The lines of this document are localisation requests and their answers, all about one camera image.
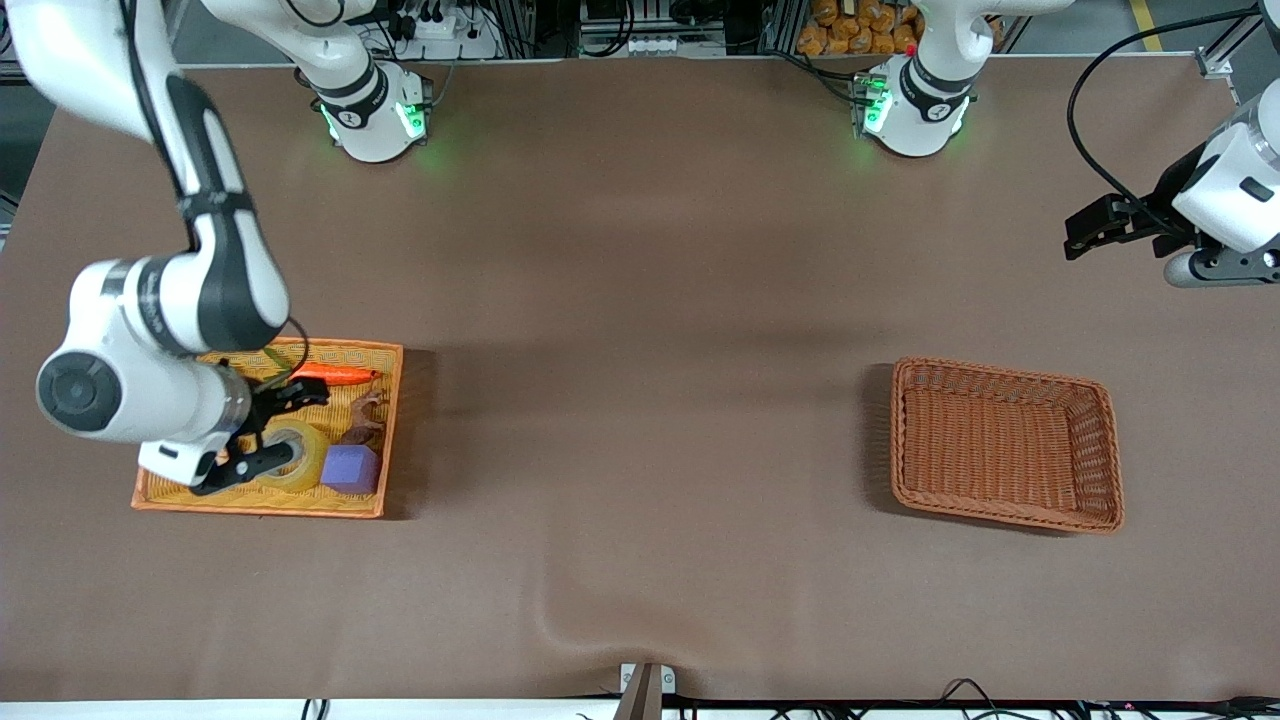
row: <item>brown wicker basket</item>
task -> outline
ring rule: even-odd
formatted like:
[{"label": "brown wicker basket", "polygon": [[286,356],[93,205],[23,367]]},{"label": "brown wicker basket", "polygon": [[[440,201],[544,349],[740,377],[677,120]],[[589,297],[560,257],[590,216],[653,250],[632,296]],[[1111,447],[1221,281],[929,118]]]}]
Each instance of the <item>brown wicker basket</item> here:
[{"label": "brown wicker basket", "polygon": [[1096,382],[904,357],[891,432],[908,507],[1076,533],[1124,523],[1115,415]]},{"label": "brown wicker basket", "polygon": [[[302,355],[300,338],[276,338],[270,347],[289,361]],[[247,377],[266,379],[280,372],[279,366],[262,352],[218,352],[201,357],[216,363],[227,357],[232,368]],[[387,471],[390,468],[392,438],[396,434],[396,415],[399,402],[401,370],[404,348],[385,342],[353,340],[311,340],[308,360],[325,365],[346,365],[379,370],[381,377],[360,386],[330,387],[329,405],[303,407],[285,418],[303,420],[335,442],[351,427],[351,401],[371,388],[383,391],[370,416],[385,423],[381,438],[371,446],[381,459],[378,491],[369,495],[344,495],[325,486],[306,492],[285,492],[248,482],[204,497],[192,495],[186,486],[166,480],[154,473],[138,469],[133,488],[133,507],[138,510],[178,510],[187,512],[234,512],[242,515],[310,515],[320,518],[381,518],[387,500]]]}]

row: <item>purple block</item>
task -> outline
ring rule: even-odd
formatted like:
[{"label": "purple block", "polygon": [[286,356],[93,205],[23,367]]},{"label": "purple block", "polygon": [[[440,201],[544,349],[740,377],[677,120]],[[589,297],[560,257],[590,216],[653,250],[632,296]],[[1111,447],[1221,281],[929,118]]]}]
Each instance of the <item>purple block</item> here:
[{"label": "purple block", "polygon": [[320,482],[346,495],[369,495],[378,488],[378,454],[364,445],[330,445]]}]

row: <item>orange carrot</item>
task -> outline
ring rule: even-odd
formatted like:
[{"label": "orange carrot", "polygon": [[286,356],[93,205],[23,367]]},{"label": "orange carrot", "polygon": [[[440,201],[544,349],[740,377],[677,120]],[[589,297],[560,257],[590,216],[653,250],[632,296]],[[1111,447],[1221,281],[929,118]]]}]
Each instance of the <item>orange carrot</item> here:
[{"label": "orange carrot", "polygon": [[364,368],[343,368],[339,365],[321,365],[320,363],[303,363],[296,378],[319,378],[330,386],[358,386],[381,377],[378,370]]}]

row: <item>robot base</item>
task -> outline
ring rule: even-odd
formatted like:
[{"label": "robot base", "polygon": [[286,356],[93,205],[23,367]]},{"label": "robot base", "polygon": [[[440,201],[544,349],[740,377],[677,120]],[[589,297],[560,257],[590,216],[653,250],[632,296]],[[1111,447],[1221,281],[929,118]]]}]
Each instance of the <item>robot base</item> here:
[{"label": "robot base", "polygon": [[[922,113],[906,100],[902,88],[902,73],[909,72],[909,61],[905,55],[895,55],[887,63],[868,70],[874,77],[883,77],[884,87],[868,91],[867,99],[870,102],[854,108],[854,122],[861,133],[879,140],[893,152],[923,158],[942,150],[947,140],[960,132],[969,99],[954,110],[946,102],[938,102]],[[940,119],[925,119],[925,115]]]},{"label": "robot base", "polygon": [[387,100],[369,115],[364,127],[347,127],[340,118],[321,110],[334,145],[361,163],[394,160],[411,146],[425,143],[431,118],[429,82],[394,63],[378,65],[387,73]]}]

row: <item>table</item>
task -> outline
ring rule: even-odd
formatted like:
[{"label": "table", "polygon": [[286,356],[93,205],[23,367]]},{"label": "table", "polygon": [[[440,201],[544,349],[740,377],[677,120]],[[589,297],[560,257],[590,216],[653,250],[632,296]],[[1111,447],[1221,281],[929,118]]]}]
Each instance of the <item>table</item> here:
[{"label": "table", "polygon": [[[59,114],[0,256],[0,698],[563,696],[637,659],[704,697],[1274,693],[1277,296],[1062,260],[1106,190],[1083,64],[993,59],[923,160],[778,61],[461,68],[385,165],[287,70],[195,73],[294,314],[412,350],[385,521],[132,511],[134,448],[38,416],[76,273],[183,243],[152,151]],[[1079,108],[1135,188],[1229,110],[1189,58]],[[906,514],[908,354],[1105,383],[1126,527]]]}]

